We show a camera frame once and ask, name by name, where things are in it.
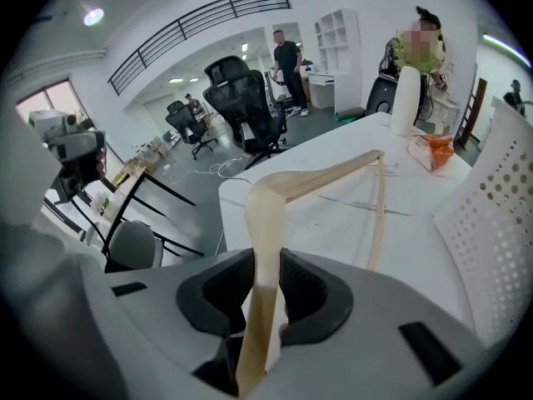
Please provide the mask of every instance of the metal railing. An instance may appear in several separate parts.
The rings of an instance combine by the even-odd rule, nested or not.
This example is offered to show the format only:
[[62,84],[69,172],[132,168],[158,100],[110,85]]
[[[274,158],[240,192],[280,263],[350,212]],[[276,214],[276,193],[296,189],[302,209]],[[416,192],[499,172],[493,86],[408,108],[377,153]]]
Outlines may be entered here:
[[179,43],[231,19],[277,9],[290,9],[289,0],[216,0],[179,17],[137,48],[111,75],[108,83],[120,95],[143,70]]

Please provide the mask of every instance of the plastic bag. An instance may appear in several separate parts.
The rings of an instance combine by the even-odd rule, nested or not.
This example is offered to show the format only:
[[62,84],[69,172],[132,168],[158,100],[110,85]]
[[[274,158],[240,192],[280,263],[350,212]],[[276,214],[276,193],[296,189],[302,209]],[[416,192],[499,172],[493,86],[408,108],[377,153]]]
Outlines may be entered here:
[[453,137],[432,133],[415,136],[409,141],[407,151],[424,168],[433,172],[453,156]]

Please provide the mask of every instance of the black pants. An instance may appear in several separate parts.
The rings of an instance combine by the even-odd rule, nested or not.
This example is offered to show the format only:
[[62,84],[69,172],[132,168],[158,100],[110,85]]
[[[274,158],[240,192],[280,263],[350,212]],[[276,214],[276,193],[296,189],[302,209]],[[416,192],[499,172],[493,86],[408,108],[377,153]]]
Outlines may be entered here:
[[302,110],[307,108],[306,94],[303,91],[301,84],[301,75],[295,72],[284,72],[283,81],[289,93],[292,95],[292,101],[295,107],[300,107]]

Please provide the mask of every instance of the black mesh office chair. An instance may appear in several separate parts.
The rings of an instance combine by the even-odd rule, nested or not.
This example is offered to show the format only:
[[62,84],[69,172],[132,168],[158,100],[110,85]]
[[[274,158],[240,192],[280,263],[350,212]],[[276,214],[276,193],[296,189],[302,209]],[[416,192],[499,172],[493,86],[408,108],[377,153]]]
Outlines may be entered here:
[[180,133],[183,142],[190,143],[194,146],[192,148],[192,156],[195,160],[197,159],[198,152],[202,148],[207,147],[213,151],[208,144],[213,141],[218,143],[218,139],[214,138],[209,141],[202,141],[202,136],[206,132],[206,129],[196,120],[188,105],[185,105],[181,101],[175,101],[167,107],[167,110],[169,114],[165,117],[165,120]]
[[245,168],[279,154],[280,136],[286,132],[285,114],[272,117],[260,72],[248,70],[238,57],[225,57],[205,69],[212,86],[203,97],[228,122],[234,143],[256,156]]

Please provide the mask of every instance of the white cylinder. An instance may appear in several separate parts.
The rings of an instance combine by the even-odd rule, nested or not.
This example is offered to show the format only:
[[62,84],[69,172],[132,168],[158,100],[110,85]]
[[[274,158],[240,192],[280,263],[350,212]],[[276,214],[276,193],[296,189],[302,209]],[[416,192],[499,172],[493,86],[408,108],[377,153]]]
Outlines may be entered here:
[[416,68],[403,67],[392,106],[391,130],[406,136],[415,122],[420,101],[420,73]]

